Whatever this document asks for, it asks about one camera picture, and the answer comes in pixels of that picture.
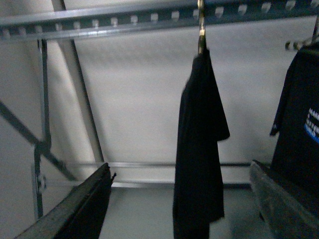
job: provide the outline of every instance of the metal diagonal brace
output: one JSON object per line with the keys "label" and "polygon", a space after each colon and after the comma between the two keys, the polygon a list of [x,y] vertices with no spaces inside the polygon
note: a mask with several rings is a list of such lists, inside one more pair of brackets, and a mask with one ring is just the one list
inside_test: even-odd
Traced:
{"label": "metal diagonal brace", "polygon": [[[12,125],[30,144],[39,145],[41,141],[0,101],[0,115]],[[58,160],[49,150],[42,150],[42,155],[48,159],[68,180],[76,180],[76,177]]]}

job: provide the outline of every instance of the metal rail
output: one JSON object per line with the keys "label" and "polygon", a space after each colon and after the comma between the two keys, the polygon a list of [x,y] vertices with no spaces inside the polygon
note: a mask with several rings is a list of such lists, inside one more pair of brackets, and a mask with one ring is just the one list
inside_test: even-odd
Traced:
{"label": "metal rail", "polygon": [[[206,0],[205,24],[319,14],[318,0]],[[58,11],[0,18],[0,42],[79,39],[198,26],[196,0]]]}
{"label": "metal rail", "polygon": [[[61,180],[47,180],[48,187],[76,187],[83,183],[83,181],[61,181]],[[147,189],[174,189],[173,182],[132,182],[119,181],[113,182],[112,188],[147,188]],[[250,188],[250,183],[228,182],[224,183],[224,188]]]}
{"label": "metal rail", "polygon": [[[109,162],[110,167],[114,168],[151,168],[151,167],[175,167],[173,162]],[[102,166],[103,163],[72,163],[67,162],[66,167],[94,167]],[[250,163],[220,163],[221,167],[249,167]]]}

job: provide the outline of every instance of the perforated metal bar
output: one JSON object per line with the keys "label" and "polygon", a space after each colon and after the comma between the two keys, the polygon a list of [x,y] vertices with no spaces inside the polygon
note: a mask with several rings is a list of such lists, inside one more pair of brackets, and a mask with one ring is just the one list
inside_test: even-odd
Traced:
{"label": "perforated metal bar", "polygon": [[[317,0],[206,0],[205,24],[318,15]],[[0,41],[77,39],[198,26],[196,0],[0,18]]]}

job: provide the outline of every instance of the white fabric panel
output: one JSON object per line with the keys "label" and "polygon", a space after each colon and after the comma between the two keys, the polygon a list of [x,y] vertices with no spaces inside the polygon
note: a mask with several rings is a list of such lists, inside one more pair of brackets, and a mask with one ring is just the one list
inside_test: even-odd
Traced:
{"label": "white fabric panel", "polygon": [[[271,160],[277,139],[269,132],[295,55],[284,46],[287,40],[311,36],[314,23],[315,18],[307,17],[207,27],[231,133],[219,143],[222,162]],[[197,28],[76,41],[102,148],[110,160],[175,161],[179,100],[197,41]],[[116,169],[118,179],[173,178],[173,170],[158,170],[126,169],[124,174]],[[247,172],[223,169],[224,181],[248,182]]]}

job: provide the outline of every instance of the black shirt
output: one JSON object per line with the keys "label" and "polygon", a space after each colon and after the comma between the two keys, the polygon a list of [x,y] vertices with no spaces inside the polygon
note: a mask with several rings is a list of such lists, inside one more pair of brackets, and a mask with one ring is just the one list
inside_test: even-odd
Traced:
{"label": "black shirt", "polygon": [[319,44],[295,56],[271,135],[280,132],[271,168],[319,197]]}
{"label": "black shirt", "polygon": [[173,203],[175,230],[200,227],[224,217],[217,141],[229,135],[206,49],[194,59],[181,96]]}

